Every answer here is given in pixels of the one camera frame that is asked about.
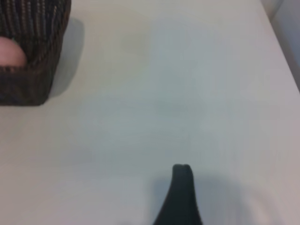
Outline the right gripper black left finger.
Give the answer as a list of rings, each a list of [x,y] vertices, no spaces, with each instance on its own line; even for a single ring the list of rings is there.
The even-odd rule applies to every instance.
[[[172,179],[165,200],[154,221],[154,225],[179,225],[182,219],[184,165],[175,164],[172,168]]]

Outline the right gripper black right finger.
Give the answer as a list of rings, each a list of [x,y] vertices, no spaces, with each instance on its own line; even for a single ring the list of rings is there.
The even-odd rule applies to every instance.
[[[187,185],[186,185],[186,194],[187,194],[187,209],[186,214],[188,218],[187,225],[202,225],[202,219],[197,205],[196,194],[195,194],[195,183],[194,175],[190,165],[183,165],[186,171]]]

